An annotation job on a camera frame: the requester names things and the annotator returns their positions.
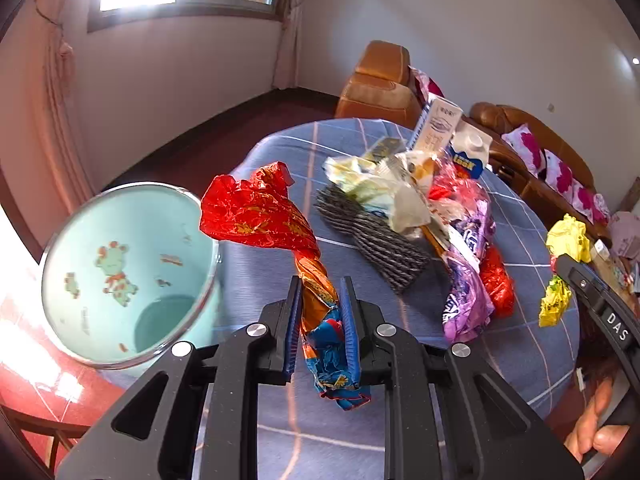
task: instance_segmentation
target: curtain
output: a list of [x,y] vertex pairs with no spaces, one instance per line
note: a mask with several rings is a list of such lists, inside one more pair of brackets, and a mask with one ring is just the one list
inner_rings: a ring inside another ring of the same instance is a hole
[[74,52],[65,41],[60,15],[66,0],[34,0],[30,22],[28,98],[34,127],[65,208],[72,213],[94,195],[74,140],[70,112]]
[[289,0],[282,35],[273,73],[273,86],[279,89],[298,86],[302,32],[302,3],[305,0]]

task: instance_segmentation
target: tiled floor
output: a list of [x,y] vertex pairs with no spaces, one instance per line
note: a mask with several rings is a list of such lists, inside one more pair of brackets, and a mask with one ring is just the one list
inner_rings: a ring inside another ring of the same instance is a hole
[[[155,180],[203,194],[256,142],[297,124],[331,118],[335,99],[308,91],[274,91],[233,108],[148,156],[114,184]],[[97,371],[47,338],[39,308],[38,267],[0,210],[0,402],[21,412],[90,426],[122,394]],[[44,459],[47,437],[26,433]]]

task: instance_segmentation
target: metal screw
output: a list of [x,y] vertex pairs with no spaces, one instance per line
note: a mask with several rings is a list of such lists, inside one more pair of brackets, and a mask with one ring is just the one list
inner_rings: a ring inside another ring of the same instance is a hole
[[176,357],[184,357],[191,352],[191,345],[187,341],[178,341],[171,347],[171,353]]
[[471,348],[464,343],[456,343],[451,347],[451,351],[456,357],[469,357],[471,355]]
[[396,327],[389,323],[383,323],[378,325],[376,332],[378,332],[378,335],[381,335],[382,337],[391,337],[396,335]]
[[262,323],[254,323],[252,325],[249,325],[246,328],[246,332],[251,337],[260,337],[261,335],[267,332],[267,327],[264,326]]

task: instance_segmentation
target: round table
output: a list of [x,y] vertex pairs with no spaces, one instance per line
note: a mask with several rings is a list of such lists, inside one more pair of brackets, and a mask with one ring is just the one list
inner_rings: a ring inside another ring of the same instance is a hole
[[[387,322],[404,327],[421,342],[444,348],[442,310],[447,280],[434,280],[433,272],[424,272],[401,298],[396,296],[353,242],[326,225],[313,207],[316,193],[328,183],[322,167],[328,156],[361,155],[381,137],[407,139],[410,135],[411,131],[382,120],[303,124],[263,139],[233,175],[247,178],[270,162],[286,163],[296,181],[289,188],[289,197],[308,218],[332,281],[338,283],[341,276],[351,276],[357,297],[379,305]],[[514,279],[516,305],[511,317],[492,320],[470,346],[545,417],[574,371],[579,338],[577,307],[572,300],[557,326],[538,327],[540,299],[552,275],[546,229],[495,175],[483,173],[481,184],[492,200],[497,224],[494,243]],[[228,242],[221,247],[224,316],[227,328],[233,330],[255,322],[265,304],[284,298],[295,269],[289,251]],[[433,270],[446,273],[439,260],[433,262]],[[288,478],[329,478],[334,469],[345,478],[379,478],[384,462],[383,391],[374,388],[372,402],[344,412],[319,398],[301,355],[296,370],[294,380],[285,388],[260,387],[260,478],[284,478],[286,471]]]

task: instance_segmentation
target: hand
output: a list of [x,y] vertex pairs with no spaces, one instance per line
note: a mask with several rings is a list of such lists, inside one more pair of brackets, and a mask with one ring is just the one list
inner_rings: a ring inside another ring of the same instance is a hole
[[564,445],[578,462],[592,447],[611,455],[628,431],[628,426],[603,426],[598,430],[598,419],[607,409],[613,394],[613,382],[606,379],[596,389],[587,408],[575,423],[574,430],[564,441]]

